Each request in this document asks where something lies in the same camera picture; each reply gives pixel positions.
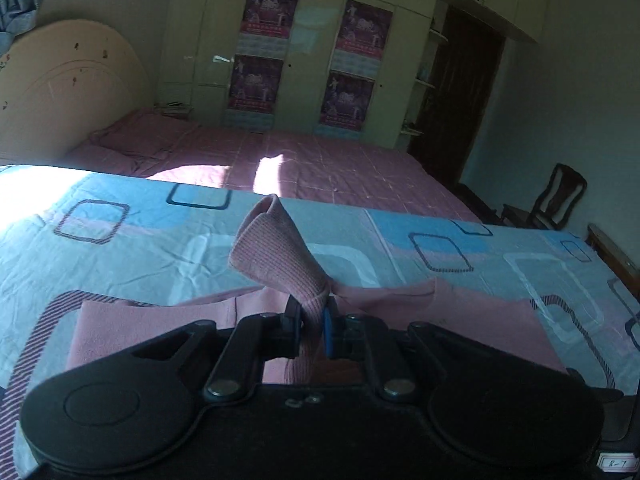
shelf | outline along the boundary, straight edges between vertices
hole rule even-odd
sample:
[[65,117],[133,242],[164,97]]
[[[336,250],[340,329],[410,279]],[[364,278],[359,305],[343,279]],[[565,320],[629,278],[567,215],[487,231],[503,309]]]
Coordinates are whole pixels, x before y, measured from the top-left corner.
[[437,30],[431,29],[429,31],[429,39],[439,45],[449,44],[449,40],[440,34]]
[[427,83],[426,81],[423,81],[422,79],[415,79],[415,82],[417,82],[419,85],[423,85],[426,86],[427,88],[433,88],[435,90],[435,86],[432,85],[431,83]]
[[422,132],[419,132],[418,130],[414,130],[412,128],[403,128],[402,130],[400,130],[400,135],[408,135],[410,137],[420,137],[422,135]]

handwritten label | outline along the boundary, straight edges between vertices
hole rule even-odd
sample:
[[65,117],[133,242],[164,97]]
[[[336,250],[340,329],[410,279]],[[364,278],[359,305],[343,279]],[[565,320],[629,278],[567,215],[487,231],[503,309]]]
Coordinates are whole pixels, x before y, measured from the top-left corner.
[[640,469],[640,458],[633,453],[601,453],[598,467],[605,473],[635,473]]

pillow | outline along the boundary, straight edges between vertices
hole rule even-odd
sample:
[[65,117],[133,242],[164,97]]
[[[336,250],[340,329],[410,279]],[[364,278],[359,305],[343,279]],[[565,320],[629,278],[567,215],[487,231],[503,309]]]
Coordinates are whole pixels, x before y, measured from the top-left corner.
[[198,127],[197,123],[162,116],[142,109],[106,130],[95,132],[94,144],[135,157],[164,159],[178,142]]
[[136,161],[132,158],[101,146],[95,146],[88,140],[67,153],[58,165],[73,170],[125,176],[132,175],[137,167]]

door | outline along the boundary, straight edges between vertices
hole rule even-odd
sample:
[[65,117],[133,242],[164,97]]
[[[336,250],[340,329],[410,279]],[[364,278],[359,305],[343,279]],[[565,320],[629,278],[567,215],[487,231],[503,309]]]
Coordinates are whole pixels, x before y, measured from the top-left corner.
[[447,187],[460,179],[480,127],[504,38],[466,12],[449,7],[409,153]]

headboard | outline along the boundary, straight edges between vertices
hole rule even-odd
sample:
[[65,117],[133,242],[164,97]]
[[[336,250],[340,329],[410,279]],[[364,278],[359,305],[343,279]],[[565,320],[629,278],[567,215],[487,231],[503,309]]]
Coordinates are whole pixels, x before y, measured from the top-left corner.
[[0,57],[0,166],[49,164],[151,105],[145,70],[115,30],[88,20],[37,28]]

